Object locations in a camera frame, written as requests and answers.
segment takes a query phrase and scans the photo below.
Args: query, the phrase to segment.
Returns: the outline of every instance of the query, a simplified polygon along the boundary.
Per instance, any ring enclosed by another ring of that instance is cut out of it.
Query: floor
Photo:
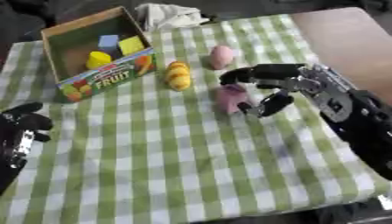
[[[259,17],[271,14],[315,11],[322,9],[322,7],[325,6],[325,3],[333,4],[334,1],[336,0],[50,0],[51,7],[55,11],[59,23],[81,18],[117,5],[122,5],[132,12],[139,4],[147,2],[196,7],[201,9],[203,13],[217,16],[219,20],[227,20],[233,18]],[[370,4],[368,7],[372,17],[392,35],[392,11],[380,13],[374,10],[375,5]],[[39,30],[43,26],[39,19],[29,16],[20,16],[19,20],[19,23],[22,25],[21,29],[19,29],[20,36],[39,39]],[[2,58],[2,55],[6,55],[6,51],[0,50],[0,59]],[[232,220],[210,221],[208,224],[317,223],[314,214],[315,213],[313,212],[304,212],[265,217],[243,217]]]

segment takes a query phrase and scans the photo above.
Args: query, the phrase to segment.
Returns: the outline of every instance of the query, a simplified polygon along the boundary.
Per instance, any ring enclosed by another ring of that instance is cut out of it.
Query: pink ball
[[[210,55],[210,63],[214,69],[221,70],[233,61],[233,50],[226,45],[217,45]]]

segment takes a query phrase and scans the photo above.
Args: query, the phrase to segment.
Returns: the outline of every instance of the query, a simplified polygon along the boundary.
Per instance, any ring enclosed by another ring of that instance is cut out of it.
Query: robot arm
[[[0,196],[25,167],[32,142],[50,140],[39,130],[51,129],[52,121],[34,113],[42,106],[33,102],[0,113]]]
[[[255,83],[278,88],[256,107],[238,104],[245,114],[271,116],[299,92],[320,110],[331,129],[372,169],[392,180],[392,108],[368,91],[358,90],[331,68],[321,65],[271,64],[240,68],[220,77],[220,84]]]

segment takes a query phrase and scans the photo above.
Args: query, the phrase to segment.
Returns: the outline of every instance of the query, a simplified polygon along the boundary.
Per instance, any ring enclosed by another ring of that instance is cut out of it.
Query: yellow block
[[[118,43],[123,55],[140,52],[144,49],[142,40],[138,37],[126,38]]]
[[[112,57],[105,52],[91,52],[88,55],[86,67],[88,69],[95,69],[112,62]]]

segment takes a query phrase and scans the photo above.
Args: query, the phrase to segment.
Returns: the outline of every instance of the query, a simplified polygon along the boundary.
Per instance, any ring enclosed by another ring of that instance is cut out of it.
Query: cardboard box
[[[88,55],[99,50],[101,35],[118,35],[120,40],[137,35],[145,48],[127,56],[118,50],[112,55],[112,63],[88,70]],[[135,79],[156,67],[151,44],[123,7],[44,29],[42,39],[56,85],[71,102]]]

